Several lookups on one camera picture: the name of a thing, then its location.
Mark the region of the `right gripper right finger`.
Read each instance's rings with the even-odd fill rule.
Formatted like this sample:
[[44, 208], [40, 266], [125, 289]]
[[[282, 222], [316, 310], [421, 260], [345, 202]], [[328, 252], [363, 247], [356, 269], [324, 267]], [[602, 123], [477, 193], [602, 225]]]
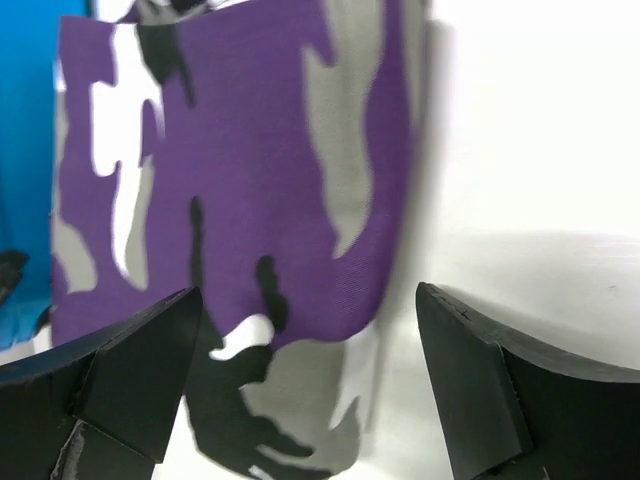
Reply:
[[639, 373], [420, 283], [422, 348], [456, 479], [636, 479]]

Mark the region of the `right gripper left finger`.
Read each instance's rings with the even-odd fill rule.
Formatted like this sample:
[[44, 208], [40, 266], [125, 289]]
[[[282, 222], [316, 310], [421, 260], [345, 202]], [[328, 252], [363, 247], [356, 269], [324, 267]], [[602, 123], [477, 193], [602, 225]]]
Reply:
[[198, 289], [1, 368], [1, 476], [149, 479], [193, 358]]

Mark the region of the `purple camouflage cloth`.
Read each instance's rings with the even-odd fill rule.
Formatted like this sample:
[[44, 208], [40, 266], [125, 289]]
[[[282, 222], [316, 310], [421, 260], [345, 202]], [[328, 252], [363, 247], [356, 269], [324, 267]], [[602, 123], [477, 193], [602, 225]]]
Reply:
[[422, 1], [108, 1], [58, 43], [51, 340], [187, 287], [205, 471], [357, 460], [423, 117]]

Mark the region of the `blue child suitcase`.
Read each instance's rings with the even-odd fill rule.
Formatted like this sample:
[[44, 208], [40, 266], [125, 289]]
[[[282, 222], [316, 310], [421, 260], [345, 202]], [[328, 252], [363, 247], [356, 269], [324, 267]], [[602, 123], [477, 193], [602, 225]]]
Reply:
[[54, 165], [54, 62], [59, 20], [86, 1], [1, 4], [1, 248], [27, 255], [1, 306], [1, 347], [30, 340], [50, 303], [49, 213]]

